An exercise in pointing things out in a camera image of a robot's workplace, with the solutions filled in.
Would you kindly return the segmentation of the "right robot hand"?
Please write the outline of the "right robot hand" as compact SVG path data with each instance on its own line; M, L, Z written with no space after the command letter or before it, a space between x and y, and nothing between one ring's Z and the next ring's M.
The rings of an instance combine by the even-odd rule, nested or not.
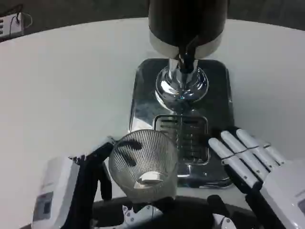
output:
M204 141L264 228L305 227L304 160L287 160L272 144L236 126L214 129Z

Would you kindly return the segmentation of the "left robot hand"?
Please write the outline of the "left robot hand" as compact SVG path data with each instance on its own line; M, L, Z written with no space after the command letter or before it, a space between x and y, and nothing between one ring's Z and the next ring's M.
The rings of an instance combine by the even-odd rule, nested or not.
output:
M36 197L31 227L34 229L91 229L97 190L112 200L116 183L132 203L136 217L167 211L177 189L178 151L166 135L139 130L120 140L106 140L80 157L48 161Z

